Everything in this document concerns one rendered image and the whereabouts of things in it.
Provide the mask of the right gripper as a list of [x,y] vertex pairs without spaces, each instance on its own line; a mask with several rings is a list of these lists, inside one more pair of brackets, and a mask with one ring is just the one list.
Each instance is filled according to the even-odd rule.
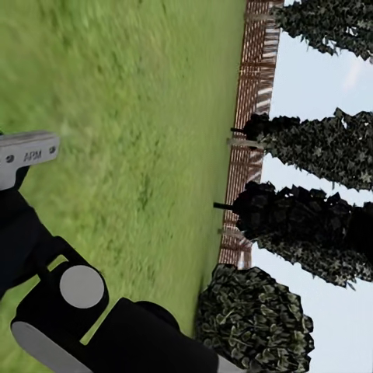
[[17,169],[16,184],[14,187],[7,190],[0,190],[0,215],[30,207],[29,203],[27,203],[26,199],[19,192],[19,188],[30,167],[31,165]]

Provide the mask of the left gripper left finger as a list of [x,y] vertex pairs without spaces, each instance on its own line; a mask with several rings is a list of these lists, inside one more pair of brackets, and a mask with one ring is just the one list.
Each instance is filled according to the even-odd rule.
[[40,237],[34,207],[0,215],[0,300]]

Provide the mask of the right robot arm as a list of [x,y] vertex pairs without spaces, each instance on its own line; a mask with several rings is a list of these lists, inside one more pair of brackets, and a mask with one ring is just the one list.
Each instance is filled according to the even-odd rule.
[[[30,207],[19,192],[32,164],[55,159],[60,136],[33,130],[0,134],[0,215]],[[9,288],[38,274],[21,301],[12,335],[54,373],[248,373],[184,335],[175,317],[150,301],[120,298],[88,345],[81,338],[110,303],[102,274],[41,221],[40,237]],[[68,261],[49,271],[60,255]]]

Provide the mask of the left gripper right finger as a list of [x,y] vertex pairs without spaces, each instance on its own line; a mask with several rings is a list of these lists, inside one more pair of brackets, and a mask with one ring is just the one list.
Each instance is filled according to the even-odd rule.
[[348,233],[373,269],[373,209],[355,206]]

